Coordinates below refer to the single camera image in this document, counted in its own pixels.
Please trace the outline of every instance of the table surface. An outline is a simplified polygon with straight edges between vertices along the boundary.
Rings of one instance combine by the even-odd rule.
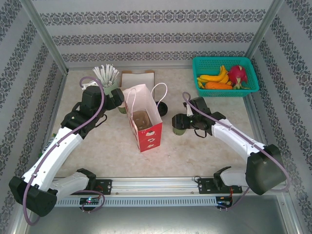
[[[79,80],[84,76],[95,77],[95,74],[93,71],[69,72],[53,133],[57,133],[64,116],[81,101]],[[199,138],[193,130],[187,130],[182,136],[173,133],[172,117],[186,113],[182,92],[189,92],[192,98],[198,96],[192,69],[155,70],[155,83],[160,82],[168,86],[168,94],[163,100],[168,113],[162,117],[159,147],[140,153],[127,116],[118,109],[111,110],[106,112],[107,121],[93,129],[72,151],[56,176],[70,176],[79,168],[85,168],[97,177],[212,176],[223,167],[245,164],[236,152],[213,136]],[[159,100],[165,88],[158,86],[155,90],[155,100]],[[253,137],[242,97],[206,97],[205,101],[212,112],[219,111],[238,129]]]

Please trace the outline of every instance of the red paper bag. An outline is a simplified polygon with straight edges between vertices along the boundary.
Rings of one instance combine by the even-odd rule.
[[[135,136],[140,152],[159,146],[161,140],[162,120],[149,89],[145,84],[140,84],[124,90],[123,94],[125,97],[124,102],[130,127]],[[144,130],[138,129],[135,124],[136,119],[133,119],[133,117],[136,116],[135,114],[140,111],[142,113],[146,112],[148,115],[148,118],[144,121],[145,124],[149,124],[150,127]]]

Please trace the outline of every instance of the teal basket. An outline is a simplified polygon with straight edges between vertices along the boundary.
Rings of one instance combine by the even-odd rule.
[[[231,67],[240,65],[245,68],[248,82],[242,82],[242,85],[250,89],[238,90],[216,90],[200,89],[197,83],[197,77],[201,75],[218,75],[220,67],[224,65],[229,71]],[[250,60],[246,57],[195,57],[193,59],[194,82],[201,97],[244,97],[252,92],[259,90],[257,76]]]

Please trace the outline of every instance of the wall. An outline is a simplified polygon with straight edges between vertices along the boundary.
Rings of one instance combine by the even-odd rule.
[[[69,68],[243,56],[272,0],[33,1]]]
[[[9,190],[39,156],[62,74],[18,0],[0,0],[0,234],[15,201]]]
[[[253,94],[269,143],[290,173],[303,233],[312,233],[312,0],[283,3],[253,57]]]

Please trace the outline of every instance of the orange vegetable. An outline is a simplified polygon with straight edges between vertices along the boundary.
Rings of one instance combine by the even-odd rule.
[[[205,89],[233,89],[233,87],[218,82],[208,82],[205,84]]]

